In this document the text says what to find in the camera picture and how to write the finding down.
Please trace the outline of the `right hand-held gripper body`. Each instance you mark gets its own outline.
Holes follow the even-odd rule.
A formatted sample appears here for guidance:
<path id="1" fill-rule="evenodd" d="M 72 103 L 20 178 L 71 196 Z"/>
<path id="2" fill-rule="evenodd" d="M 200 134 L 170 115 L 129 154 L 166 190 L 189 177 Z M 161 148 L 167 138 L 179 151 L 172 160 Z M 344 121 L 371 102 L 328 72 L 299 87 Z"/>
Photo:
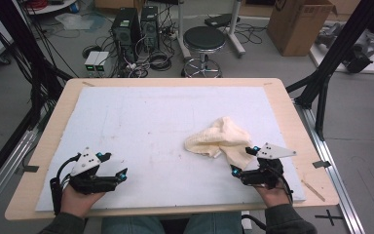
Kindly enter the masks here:
<path id="1" fill-rule="evenodd" d="M 283 178 L 283 165 L 281 158 L 295 156 L 292 149 L 277 146 L 266 142 L 255 156 L 259 168 L 242 171 L 240 177 L 244 185 L 265 184 L 269 189 L 275 188 L 280 178 Z"/>

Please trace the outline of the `cream towel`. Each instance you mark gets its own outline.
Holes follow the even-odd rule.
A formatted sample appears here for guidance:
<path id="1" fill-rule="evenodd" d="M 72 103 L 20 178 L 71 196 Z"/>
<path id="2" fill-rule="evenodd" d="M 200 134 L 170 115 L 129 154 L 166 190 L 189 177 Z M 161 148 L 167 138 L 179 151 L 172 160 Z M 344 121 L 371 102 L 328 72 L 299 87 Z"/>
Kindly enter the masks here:
<path id="1" fill-rule="evenodd" d="M 245 149 L 252 145 L 250 134 L 230 117 L 215 120 L 211 127 L 189 136 L 184 148 L 192 153 L 217 158 L 224 153 L 230 165 L 245 169 L 252 156 Z"/>

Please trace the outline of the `person's right hand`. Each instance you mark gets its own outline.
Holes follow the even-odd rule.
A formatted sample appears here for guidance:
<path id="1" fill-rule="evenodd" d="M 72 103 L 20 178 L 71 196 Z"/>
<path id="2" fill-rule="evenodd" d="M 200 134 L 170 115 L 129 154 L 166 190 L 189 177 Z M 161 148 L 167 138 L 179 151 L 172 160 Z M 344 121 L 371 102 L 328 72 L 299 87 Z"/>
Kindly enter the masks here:
<path id="1" fill-rule="evenodd" d="M 291 203 L 282 185 L 268 189 L 265 184 L 257 184 L 254 185 L 254 188 L 261 196 L 267 208 Z"/>

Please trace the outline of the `person's left leg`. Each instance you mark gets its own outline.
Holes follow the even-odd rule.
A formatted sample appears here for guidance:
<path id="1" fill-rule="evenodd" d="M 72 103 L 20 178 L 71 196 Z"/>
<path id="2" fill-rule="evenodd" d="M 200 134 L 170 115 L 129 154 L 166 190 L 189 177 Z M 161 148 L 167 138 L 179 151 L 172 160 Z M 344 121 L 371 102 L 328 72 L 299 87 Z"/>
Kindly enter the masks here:
<path id="1" fill-rule="evenodd" d="M 165 230 L 153 216 L 117 216 L 102 220 L 101 234 L 165 234 Z"/>

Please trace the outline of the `person's leg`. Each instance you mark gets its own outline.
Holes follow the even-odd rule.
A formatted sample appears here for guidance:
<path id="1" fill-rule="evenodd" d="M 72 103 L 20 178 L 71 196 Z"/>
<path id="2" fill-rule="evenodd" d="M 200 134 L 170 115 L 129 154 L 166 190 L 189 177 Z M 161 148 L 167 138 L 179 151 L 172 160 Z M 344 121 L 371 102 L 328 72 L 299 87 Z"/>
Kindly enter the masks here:
<path id="1" fill-rule="evenodd" d="M 165 234 L 165 230 L 153 216 L 117 216 L 102 220 L 101 234 Z"/>
<path id="2" fill-rule="evenodd" d="M 193 214 L 183 234 L 242 234 L 240 212 Z"/>

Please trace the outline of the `thin wooden stick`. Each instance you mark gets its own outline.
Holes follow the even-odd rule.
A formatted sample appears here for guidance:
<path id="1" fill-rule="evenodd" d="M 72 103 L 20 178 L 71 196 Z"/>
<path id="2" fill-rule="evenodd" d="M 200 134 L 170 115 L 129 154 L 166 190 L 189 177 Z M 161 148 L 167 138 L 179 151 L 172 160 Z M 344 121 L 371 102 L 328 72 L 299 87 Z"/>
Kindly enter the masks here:
<path id="1" fill-rule="evenodd" d="M 322 196 L 318 190 L 316 190 L 315 188 L 312 187 L 312 185 L 310 183 L 308 183 L 307 181 L 305 181 L 304 179 L 301 180 L 301 182 L 310 190 L 312 191 L 319 199 L 321 199 L 322 202 L 325 202 L 325 198 L 324 196 Z"/>

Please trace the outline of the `person's right leg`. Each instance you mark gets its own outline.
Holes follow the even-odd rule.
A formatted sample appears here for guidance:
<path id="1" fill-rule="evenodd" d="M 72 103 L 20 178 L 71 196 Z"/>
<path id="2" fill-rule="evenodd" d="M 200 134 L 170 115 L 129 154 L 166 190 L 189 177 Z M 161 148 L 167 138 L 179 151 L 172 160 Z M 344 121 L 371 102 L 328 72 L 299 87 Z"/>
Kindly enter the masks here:
<path id="1" fill-rule="evenodd" d="M 242 234 L 240 212 L 193 214 L 183 234 Z"/>

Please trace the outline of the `black tape cross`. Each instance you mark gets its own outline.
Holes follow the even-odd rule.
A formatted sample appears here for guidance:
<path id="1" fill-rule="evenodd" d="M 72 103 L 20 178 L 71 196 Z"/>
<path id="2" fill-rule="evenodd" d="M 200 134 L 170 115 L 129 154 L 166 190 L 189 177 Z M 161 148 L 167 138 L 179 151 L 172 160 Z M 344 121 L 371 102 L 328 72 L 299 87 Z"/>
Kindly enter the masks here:
<path id="1" fill-rule="evenodd" d="M 335 225 L 336 220 L 343 220 L 344 218 L 340 215 L 334 215 L 330 210 L 325 210 L 326 214 L 316 214 L 315 218 L 327 219 L 331 226 Z"/>

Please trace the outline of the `black round stool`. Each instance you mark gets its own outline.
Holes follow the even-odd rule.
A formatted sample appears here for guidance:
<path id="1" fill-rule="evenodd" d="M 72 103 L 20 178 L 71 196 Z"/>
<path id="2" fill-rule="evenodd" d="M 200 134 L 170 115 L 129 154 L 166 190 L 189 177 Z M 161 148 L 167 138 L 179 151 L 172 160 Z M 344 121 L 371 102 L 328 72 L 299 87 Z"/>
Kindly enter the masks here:
<path id="1" fill-rule="evenodd" d="M 181 75 L 193 78 L 197 75 L 205 78 L 219 78 L 222 71 L 217 62 L 208 56 L 220 51 L 226 43 L 225 35 L 217 28 L 210 26 L 196 26 L 184 33 L 184 44 L 190 52 L 198 53 L 197 58 L 188 59 Z"/>

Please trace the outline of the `large black computer tower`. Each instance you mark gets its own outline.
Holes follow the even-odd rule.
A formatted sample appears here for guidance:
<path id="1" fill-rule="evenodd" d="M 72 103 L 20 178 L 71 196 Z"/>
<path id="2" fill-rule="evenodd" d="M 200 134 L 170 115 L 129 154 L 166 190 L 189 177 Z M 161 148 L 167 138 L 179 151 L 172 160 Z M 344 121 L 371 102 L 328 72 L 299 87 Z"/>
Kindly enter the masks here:
<path id="1" fill-rule="evenodd" d="M 114 42 L 119 53 L 127 61 L 137 62 L 141 32 L 136 8 L 121 8 L 111 26 Z"/>

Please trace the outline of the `black flat case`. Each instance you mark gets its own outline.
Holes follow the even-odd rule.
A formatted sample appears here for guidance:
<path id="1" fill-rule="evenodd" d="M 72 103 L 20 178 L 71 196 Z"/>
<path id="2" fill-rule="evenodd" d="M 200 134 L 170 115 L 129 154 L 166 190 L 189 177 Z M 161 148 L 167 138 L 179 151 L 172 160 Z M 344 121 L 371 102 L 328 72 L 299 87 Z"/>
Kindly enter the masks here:
<path id="1" fill-rule="evenodd" d="M 211 27 L 229 27 L 231 25 L 231 14 L 222 14 L 216 17 L 208 17 L 205 19 L 205 25 Z"/>

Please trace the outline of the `slim black computer tower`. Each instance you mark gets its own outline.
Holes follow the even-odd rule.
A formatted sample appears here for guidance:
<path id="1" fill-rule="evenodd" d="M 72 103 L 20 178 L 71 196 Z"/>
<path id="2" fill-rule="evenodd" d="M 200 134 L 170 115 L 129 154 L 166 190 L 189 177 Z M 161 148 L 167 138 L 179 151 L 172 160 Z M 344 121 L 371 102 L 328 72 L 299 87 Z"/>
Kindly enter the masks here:
<path id="1" fill-rule="evenodd" d="M 159 49 L 158 7 L 144 6 L 141 11 L 141 29 L 146 50 Z"/>

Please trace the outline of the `white round table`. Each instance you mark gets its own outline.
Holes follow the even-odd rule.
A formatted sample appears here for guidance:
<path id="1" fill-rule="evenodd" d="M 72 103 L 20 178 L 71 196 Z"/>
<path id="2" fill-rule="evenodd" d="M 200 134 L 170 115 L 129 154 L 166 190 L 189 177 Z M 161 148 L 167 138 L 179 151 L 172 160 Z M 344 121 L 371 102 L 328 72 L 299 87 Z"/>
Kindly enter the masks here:
<path id="1" fill-rule="evenodd" d="M 26 0 L 23 3 L 30 15 L 41 15 L 68 8 L 73 12 L 79 10 L 78 0 Z"/>

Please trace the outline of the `aluminium rail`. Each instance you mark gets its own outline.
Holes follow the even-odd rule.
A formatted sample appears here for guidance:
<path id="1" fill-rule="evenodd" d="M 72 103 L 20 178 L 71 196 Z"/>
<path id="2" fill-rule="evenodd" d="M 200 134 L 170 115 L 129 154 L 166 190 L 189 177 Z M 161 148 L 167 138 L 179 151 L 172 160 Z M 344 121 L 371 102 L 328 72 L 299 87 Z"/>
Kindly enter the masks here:
<path id="1" fill-rule="evenodd" d="M 9 147 L 8 151 L 4 153 L 6 159 L 0 166 L 0 194 L 7 186 L 22 159 L 32 148 L 37 136 L 37 131 L 26 131 L 19 139 L 16 139 Z"/>
<path id="2" fill-rule="evenodd" d="M 341 178 L 337 166 L 333 160 L 331 152 L 324 140 L 321 140 L 319 134 L 315 130 L 316 117 L 311 109 L 305 109 L 297 104 L 294 104 L 304 126 L 311 138 L 313 146 L 315 147 L 318 157 L 321 162 L 328 162 L 329 166 L 324 169 L 330 177 L 330 181 L 334 186 L 339 196 L 339 208 L 341 210 L 343 220 L 345 221 L 350 234 L 365 234 L 359 216 L 356 213 L 355 207 L 351 201 L 349 193 L 345 187 L 343 179 Z"/>

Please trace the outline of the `black metal frame stand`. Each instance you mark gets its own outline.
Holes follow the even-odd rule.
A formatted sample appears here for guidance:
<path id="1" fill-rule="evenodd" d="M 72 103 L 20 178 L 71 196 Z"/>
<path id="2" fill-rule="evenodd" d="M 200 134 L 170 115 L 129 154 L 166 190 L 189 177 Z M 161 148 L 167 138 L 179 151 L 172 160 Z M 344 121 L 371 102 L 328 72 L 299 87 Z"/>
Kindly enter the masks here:
<path id="1" fill-rule="evenodd" d="M 16 60 L 21 73 L 31 84 L 31 109 L 28 116 L 29 126 L 33 127 L 41 119 L 41 108 L 48 102 L 58 101 L 63 91 L 60 81 L 68 81 L 72 76 L 45 58 L 13 0 L 0 0 L 0 21 L 14 40 L 14 45 L 11 46 L 1 32 L 0 42 Z"/>
<path id="2" fill-rule="evenodd" d="M 324 141 L 323 123 L 330 78 L 373 20 L 374 0 L 360 0 L 318 68 L 311 75 L 285 88 L 288 93 L 292 93 L 304 87 L 295 102 L 305 109 L 311 109 L 313 101 L 318 98 L 315 132 L 321 141 Z"/>

